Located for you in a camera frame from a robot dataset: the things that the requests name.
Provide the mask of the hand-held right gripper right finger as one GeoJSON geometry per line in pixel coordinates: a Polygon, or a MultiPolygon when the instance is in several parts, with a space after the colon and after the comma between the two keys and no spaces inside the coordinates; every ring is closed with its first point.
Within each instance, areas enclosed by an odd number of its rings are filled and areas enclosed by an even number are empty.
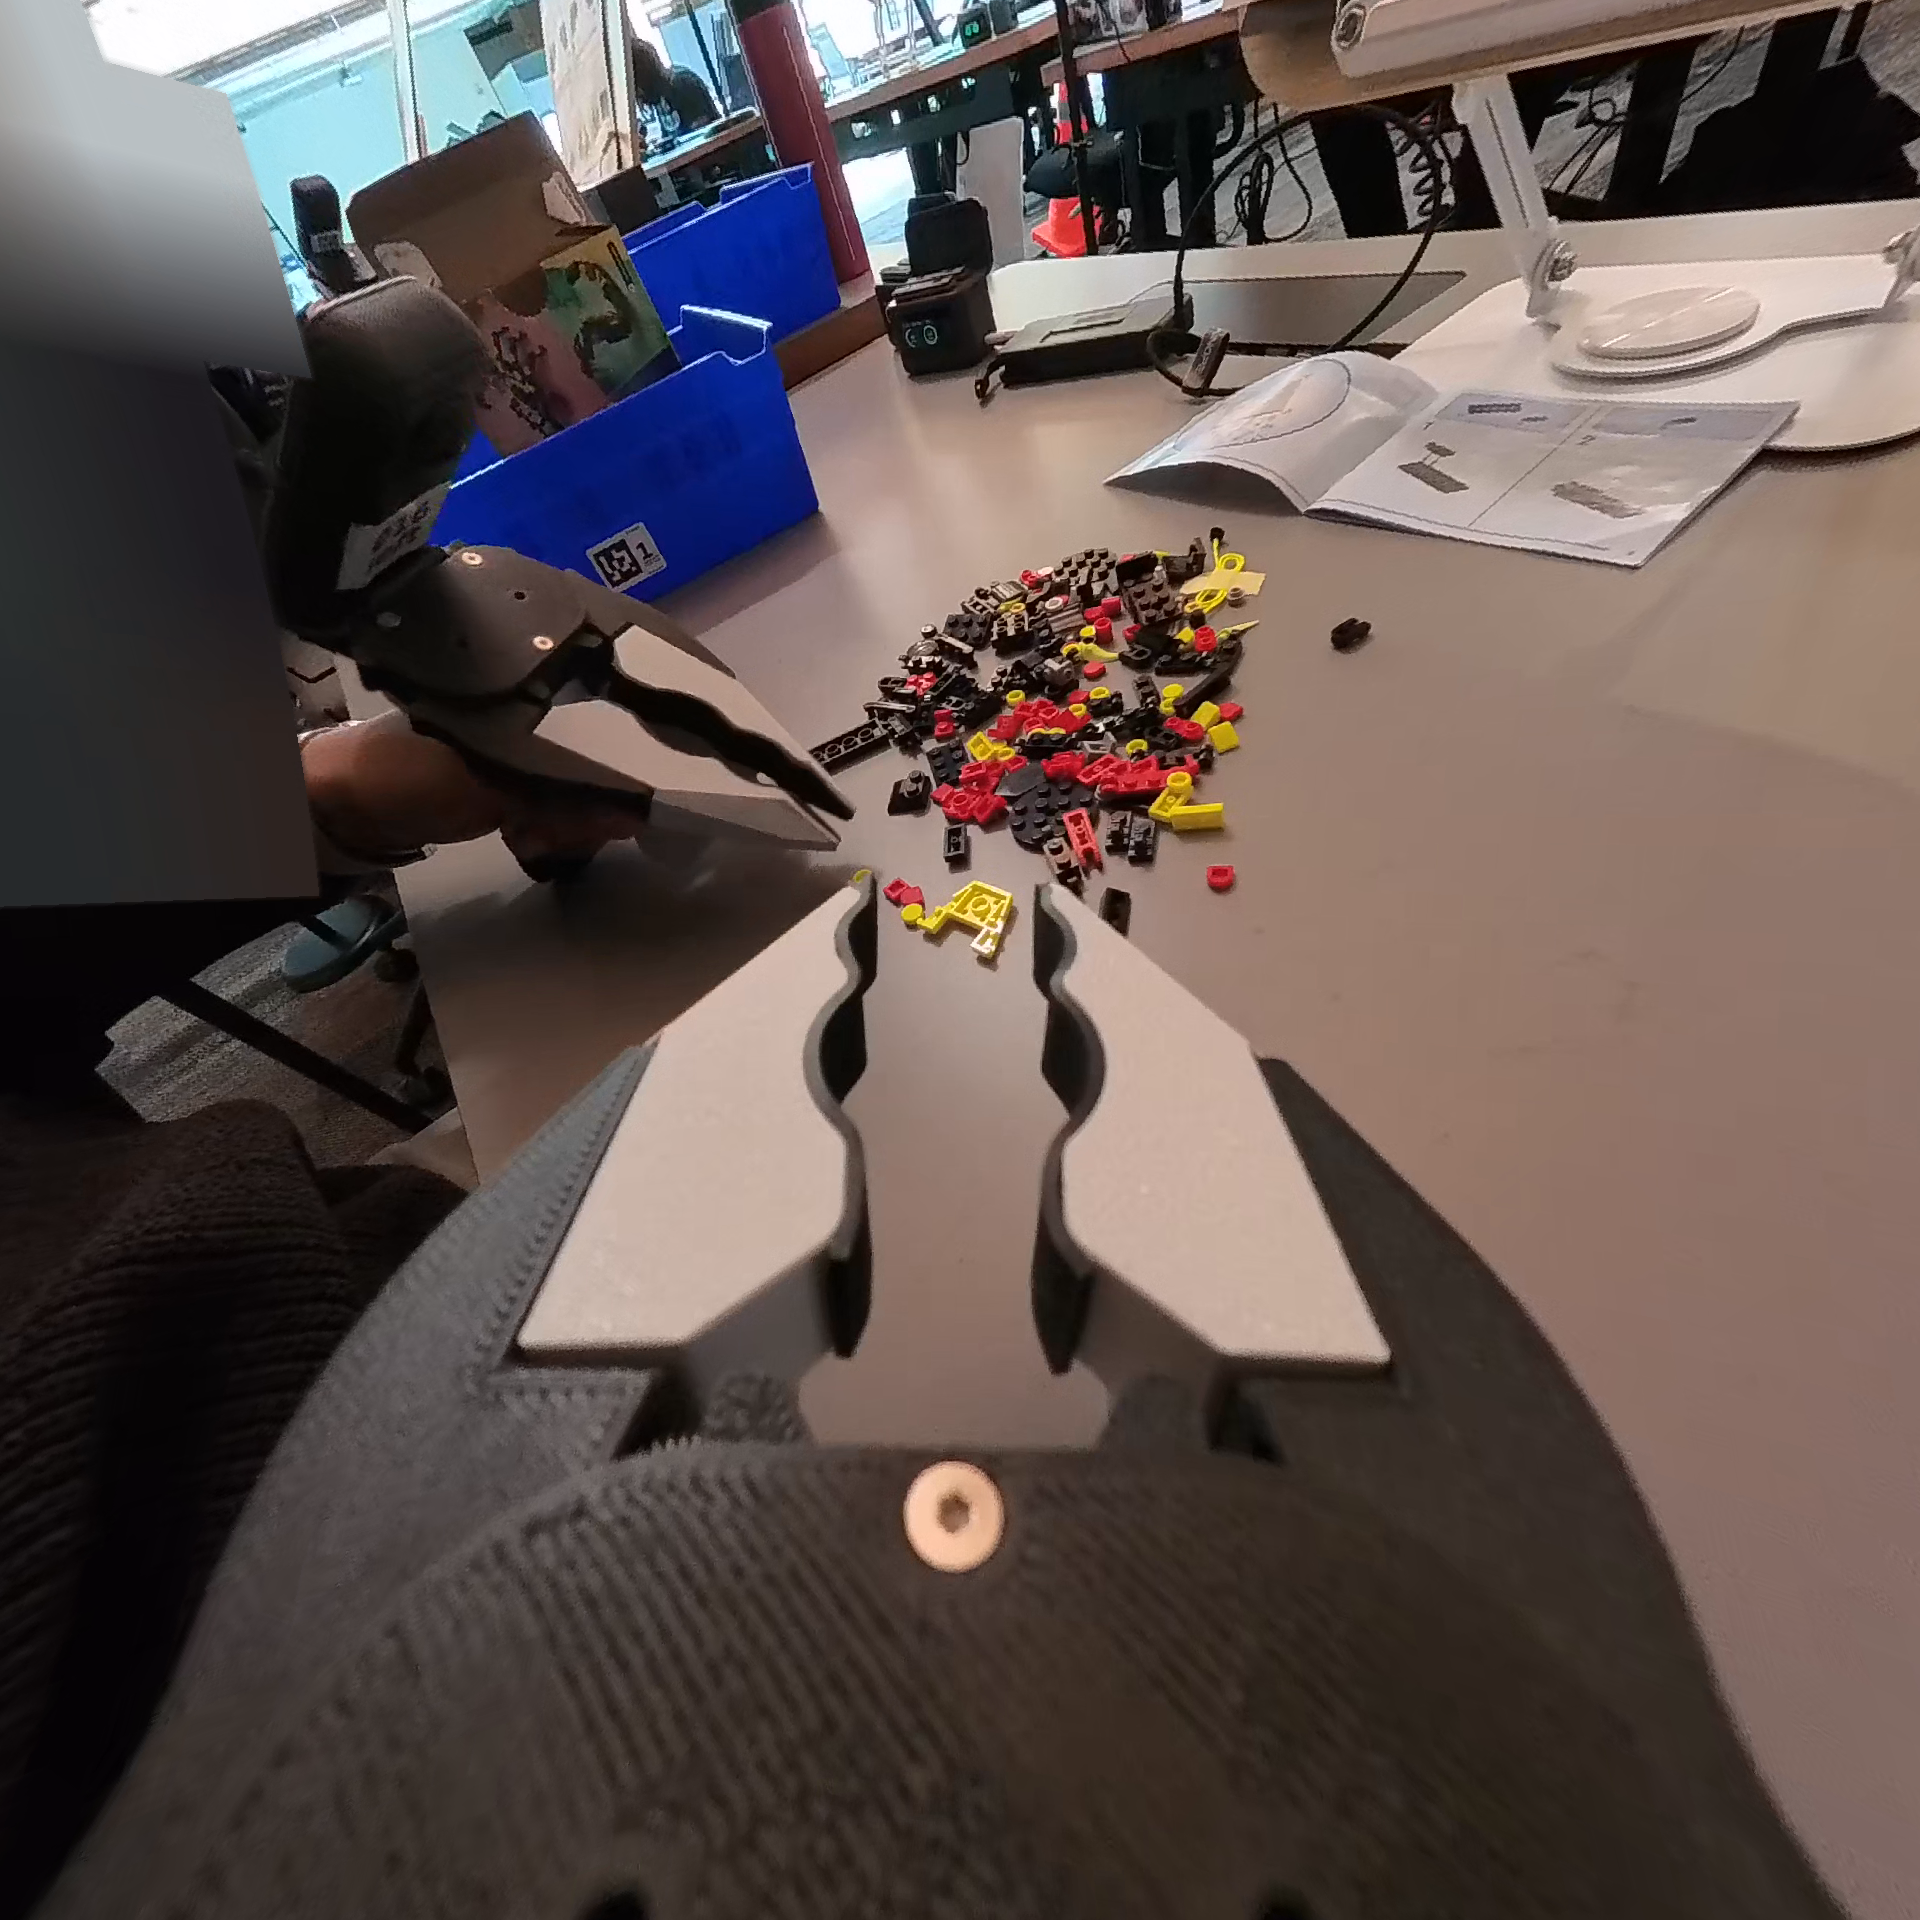
{"type": "Polygon", "coordinates": [[[1389,1344],[1253,1044],[1059,882],[1034,891],[1040,1159],[1030,1319],[1050,1375],[1385,1377],[1389,1344]]]}

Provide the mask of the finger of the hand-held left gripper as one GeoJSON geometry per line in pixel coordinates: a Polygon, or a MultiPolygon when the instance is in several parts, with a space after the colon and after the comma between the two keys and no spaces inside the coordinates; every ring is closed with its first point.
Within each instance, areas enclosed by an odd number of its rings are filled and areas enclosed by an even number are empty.
{"type": "MultiPolygon", "coordinates": [[[[707,750],[737,770],[756,770],[826,821],[853,821],[845,790],[812,763],[783,724],[710,661],[684,652],[650,628],[598,635],[577,628],[577,671],[587,692],[577,702],[610,702],[650,733],[689,750],[707,750]]],[[[587,794],[645,812],[643,801],[577,785],[587,794]]]]}
{"type": "Polygon", "coordinates": [[[838,849],[842,836],[808,805],[756,770],[668,744],[610,702],[549,710],[533,733],[533,767],[645,805],[645,823],[678,836],[732,836],[798,852],[838,849]]]}

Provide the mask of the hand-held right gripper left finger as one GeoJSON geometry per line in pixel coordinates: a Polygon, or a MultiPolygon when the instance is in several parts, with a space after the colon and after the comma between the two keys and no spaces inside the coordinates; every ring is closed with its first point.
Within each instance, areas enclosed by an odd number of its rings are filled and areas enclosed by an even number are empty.
{"type": "Polygon", "coordinates": [[[876,960],[876,879],[853,879],[641,1051],[520,1354],[657,1366],[704,1398],[858,1348],[871,1232],[845,1096],[876,960]]]}

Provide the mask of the pile of lego pieces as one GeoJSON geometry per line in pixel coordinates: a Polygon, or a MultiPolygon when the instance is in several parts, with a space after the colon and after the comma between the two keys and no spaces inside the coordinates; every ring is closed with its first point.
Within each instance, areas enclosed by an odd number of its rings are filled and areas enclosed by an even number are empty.
{"type": "Polygon", "coordinates": [[[1245,744],[1238,672],[1259,586],[1211,527],[1175,547],[1071,550],[970,588],[858,713],[905,716],[881,750],[905,763],[887,812],[938,829],[946,875],[970,875],[987,843],[1075,891],[1148,869],[1164,838],[1222,843],[1211,782],[1245,744]]]}

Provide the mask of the yellow wedge lego plate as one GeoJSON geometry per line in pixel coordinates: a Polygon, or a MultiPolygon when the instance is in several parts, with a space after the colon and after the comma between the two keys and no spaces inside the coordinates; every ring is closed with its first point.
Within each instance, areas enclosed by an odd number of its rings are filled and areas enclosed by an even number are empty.
{"type": "Polygon", "coordinates": [[[994,965],[1007,923],[1014,920],[1014,899],[1007,887],[990,882],[967,882],[946,901],[923,907],[916,931],[923,938],[942,938],[946,931],[967,931],[970,950],[982,965],[994,965]]]}

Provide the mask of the person's left hand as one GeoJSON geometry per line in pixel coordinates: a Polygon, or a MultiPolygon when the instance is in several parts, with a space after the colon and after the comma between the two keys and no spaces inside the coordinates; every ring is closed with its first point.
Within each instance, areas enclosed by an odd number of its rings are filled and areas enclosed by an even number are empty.
{"type": "Polygon", "coordinates": [[[641,836],[628,811],[482,782],[451,744],[401,716],[304,733],[301,778],[324,882],[390,875],[439,846],[488,836],[540,879],[641,836]]]}

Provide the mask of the blue bin with tag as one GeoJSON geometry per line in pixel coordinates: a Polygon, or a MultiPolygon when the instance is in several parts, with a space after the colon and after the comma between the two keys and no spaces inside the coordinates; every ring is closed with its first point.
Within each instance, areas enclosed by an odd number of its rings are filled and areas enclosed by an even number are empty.
{"type": "Polygon", "coordinates": [[[653,602],[820,513],[770,322],[689,305],[678,368],[493,463],[431,541],[486,547],[653,602]]]}

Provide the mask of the cardboard box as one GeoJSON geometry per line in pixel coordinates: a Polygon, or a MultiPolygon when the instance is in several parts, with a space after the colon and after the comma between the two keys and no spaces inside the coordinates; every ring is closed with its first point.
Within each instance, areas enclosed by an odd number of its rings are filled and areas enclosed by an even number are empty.
{"type": "Polygon", "coordinates": [[[486,351],[473,424],[501,457],[681,367],[622,235],[533,116],[363,187],[350,233],[379,269],[466,313],[486,351]]]}

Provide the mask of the plain blue bin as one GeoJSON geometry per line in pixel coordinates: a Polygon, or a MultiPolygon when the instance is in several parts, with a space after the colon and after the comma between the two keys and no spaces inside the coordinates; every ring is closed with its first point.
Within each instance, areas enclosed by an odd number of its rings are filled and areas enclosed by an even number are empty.
{"type": "Polygon", "coordinates": [[[719,310],[768,322],[783,344],[842,306],[812,167],[788,167],[721,187],[631,228],[622,247],[659,319],[719,310]]]}

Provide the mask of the black power station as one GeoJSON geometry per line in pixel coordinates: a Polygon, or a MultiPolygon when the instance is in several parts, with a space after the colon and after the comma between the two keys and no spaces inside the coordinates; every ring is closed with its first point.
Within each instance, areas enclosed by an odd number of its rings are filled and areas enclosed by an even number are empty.
{"type": "Polygon", "coordinates": [[[908,378],[987,367],[994,335],[990,208],[952,193],[913,197],[905,260],[881,272],[881,322],[908,378]]]}

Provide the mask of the black power adapter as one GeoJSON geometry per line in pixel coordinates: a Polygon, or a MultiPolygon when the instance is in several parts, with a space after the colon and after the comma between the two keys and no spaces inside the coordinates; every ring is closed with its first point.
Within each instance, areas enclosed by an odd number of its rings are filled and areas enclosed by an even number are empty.
{"type": "Polygon", "coordinates": [[[1154,351],[1189,340],[1191,301],[1171,289],[1153,289],[1127,305],[1075,310],[1020,322],[990,335],[990,359],[977,371],[979,405],[994,392],[1053,384],[1066,378],[1138,371],[1154,367],[1154,351]]]}

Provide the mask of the dark red bottle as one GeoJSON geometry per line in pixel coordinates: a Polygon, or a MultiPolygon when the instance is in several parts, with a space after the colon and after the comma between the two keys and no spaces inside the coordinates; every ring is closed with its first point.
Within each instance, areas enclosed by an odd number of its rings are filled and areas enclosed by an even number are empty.
{"type": "Polygon", "coordinates": [[[732,2],[756,110],[783,169],[808,167],[838,283],[868,277],[868,253],[845,187],[812,47],[797,2],[732,2]]]}

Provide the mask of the instruction booklet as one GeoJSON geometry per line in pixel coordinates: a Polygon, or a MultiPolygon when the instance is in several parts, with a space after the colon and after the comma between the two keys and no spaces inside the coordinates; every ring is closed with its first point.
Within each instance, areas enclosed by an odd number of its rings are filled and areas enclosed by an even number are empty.
{"type": "Polygon", "coordinates": [[[1645,564],[1794,423],[1794,402],[1435,392],[1354,351],[1307,356],[1106,484],[1238,473],[1295,513],[1616,568],[1645,564]]]}

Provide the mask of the white desk stand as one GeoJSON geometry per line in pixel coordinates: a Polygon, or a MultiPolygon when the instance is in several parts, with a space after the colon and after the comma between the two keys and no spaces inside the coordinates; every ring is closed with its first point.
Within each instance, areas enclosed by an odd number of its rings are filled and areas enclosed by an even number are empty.
{"type": "Polygon", "coordinates": [[[1331,63],[1368,91],[1441,74],[1517,273],[1403,351],[1434,384],[1792,402],[1781,451],[1917,433],[1917,228],[1883,253],[1579,269],[1547,215],[1509,80],[1564,55],[1801,2],[1337,2],[1331,63]]]}

